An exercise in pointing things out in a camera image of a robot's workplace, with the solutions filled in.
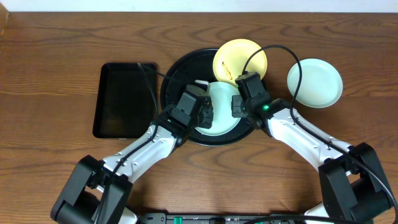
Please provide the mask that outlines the mint plate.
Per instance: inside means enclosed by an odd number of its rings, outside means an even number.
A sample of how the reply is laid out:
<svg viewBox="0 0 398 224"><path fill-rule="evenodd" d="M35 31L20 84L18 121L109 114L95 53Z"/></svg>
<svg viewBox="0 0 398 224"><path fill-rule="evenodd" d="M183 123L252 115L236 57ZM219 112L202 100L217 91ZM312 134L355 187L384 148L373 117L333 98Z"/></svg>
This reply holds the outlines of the mint plate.
<svg viewBox="0 0 398 224"><path fill-rule="evenodd" d="M225 82L210 83L210 97L213 106L213 121L210 129L196 128L207 136L220 136L231 131L241 118L232 116L232 96L239 95L236 87Z"/></svg>
<svg viewBox="0 0 398 224"><path fill-rule="evenodd" d="M330 63L308 58L300 61L302 82L296 100L308 107L326 108L336 103L343 92L343 80Z"/></svg>

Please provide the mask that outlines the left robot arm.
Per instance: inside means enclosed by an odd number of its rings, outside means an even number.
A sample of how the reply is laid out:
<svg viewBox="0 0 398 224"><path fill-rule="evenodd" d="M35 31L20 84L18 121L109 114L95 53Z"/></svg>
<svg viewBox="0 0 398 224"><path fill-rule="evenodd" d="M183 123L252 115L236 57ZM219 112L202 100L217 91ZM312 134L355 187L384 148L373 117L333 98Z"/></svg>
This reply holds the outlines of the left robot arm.
<svg viewBox="0 0 398 224"><path fill-rule="evenodd" d="M75 166L50 217L57 223L135 223L126 208L133 183L158 161L182 146L192 131L213 120L210 84L187 85L176 105L168 105L148 130L122 151L97 160L91 155Z"/></svg>

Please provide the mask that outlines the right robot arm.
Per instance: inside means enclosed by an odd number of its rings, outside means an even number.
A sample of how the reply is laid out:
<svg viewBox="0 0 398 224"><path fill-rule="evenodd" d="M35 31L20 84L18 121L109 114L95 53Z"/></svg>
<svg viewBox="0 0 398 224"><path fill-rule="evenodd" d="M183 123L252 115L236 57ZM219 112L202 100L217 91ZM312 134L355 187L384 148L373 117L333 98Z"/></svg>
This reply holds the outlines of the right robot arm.
<svg viewBox="0 0 398 224"><path fill-rule="evenodd" d="M397 208L375 150L365 142L352 146L335 139L303 119L283 99L272 100L256 72L236 79L242 114L254 129L285 143L317 171L322 202L307 210L306 223L349 221L371 223L390 208Z"/></svg>

